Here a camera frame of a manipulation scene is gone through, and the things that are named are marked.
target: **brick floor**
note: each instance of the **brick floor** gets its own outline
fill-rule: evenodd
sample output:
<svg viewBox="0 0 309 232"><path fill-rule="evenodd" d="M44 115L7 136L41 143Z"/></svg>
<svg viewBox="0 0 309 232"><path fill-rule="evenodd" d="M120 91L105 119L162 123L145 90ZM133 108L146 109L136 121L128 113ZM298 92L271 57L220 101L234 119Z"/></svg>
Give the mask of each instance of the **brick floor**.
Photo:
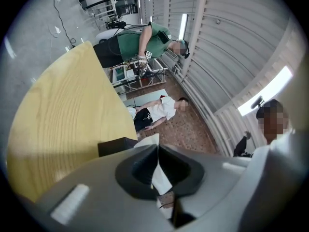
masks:
<svg viewBox="0 0 309 232"><path fill-rule="evenodd" d="M180 97L188 97L171 74L166 76L166 81L164 84L158 84L128 93L126 95L127 99L129 100L160 89L165 89L168 95L174 100L178 100ZM154 135L155 133L160 134L161 144L170 144L189 150L219 154L219 150L209 128L192 102L186 111L177 111L176 115L169 121L164 122L151 131L142 132L141 138Z"/></svg>

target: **man in green shirt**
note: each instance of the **man in green shirt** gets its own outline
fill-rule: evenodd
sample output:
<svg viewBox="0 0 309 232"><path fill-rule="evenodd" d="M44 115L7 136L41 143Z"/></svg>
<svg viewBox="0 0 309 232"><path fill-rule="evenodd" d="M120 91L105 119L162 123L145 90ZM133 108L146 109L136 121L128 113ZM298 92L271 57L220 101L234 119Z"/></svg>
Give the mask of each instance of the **man in green shirt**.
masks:
<svg viewBox="0 0 309 232"><path fill-rule="evenodd" d="M168 28L149 22L140 32L124 30L114 37L95 45L94 50L103 68L108 68L138 55L140 65L145 65L145 52L152 53L151 58L159 58L168 49L178 55L185 55L188 43L173 41Z"/></svg>

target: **black hair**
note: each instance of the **black hair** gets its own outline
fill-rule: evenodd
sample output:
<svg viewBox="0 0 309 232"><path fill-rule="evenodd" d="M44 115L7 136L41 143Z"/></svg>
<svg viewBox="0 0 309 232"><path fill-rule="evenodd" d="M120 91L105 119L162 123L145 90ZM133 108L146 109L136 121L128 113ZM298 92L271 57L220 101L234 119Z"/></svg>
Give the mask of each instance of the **black hair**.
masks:
<svg viewBox="0 0 309 232"><path fill-rule="evenodd" d="M279 101L276 99L271 99L259 107L256 112L256 118L264 118L265 114L269 114L271 112L285 113L285 110Z"/></svg>
<svg viewBox="0 0 309 232"><path fill-rule="evenodd" d="M179 102L180 101L185 101L185 102L188 102L189 103L189 100L187 99L187 98L185 98L185 97L181 97L181 98L179 98L179 100L178 100Z"/></svg>

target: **glove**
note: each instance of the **glove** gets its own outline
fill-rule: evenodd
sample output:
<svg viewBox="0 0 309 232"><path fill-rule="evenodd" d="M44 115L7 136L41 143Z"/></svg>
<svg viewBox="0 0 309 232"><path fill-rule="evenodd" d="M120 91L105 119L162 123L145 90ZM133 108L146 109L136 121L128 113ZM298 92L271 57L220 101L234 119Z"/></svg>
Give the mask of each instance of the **glove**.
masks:
<svg viewBox="0 0 309 232"><path fill-rule="evenodd" d="M147 64L147 58L145 56L138 55L139 66L145 66Z"/></svg>

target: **person in white shirt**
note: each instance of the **person in white shirt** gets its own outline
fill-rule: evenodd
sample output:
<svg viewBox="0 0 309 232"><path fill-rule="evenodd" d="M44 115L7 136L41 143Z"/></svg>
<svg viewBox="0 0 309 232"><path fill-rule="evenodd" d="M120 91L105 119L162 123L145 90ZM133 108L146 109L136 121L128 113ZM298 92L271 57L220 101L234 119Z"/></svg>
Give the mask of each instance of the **person in white shirt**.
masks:
<svg viewBox="0 0 309 232"><path fill-rule="evenodd" d="M187 98L181 97L178 101L174 101L171 97L165 96L137 107L134 118L135 130L149 131L172 118L177 109L185 110L188 105Z"/></svg>

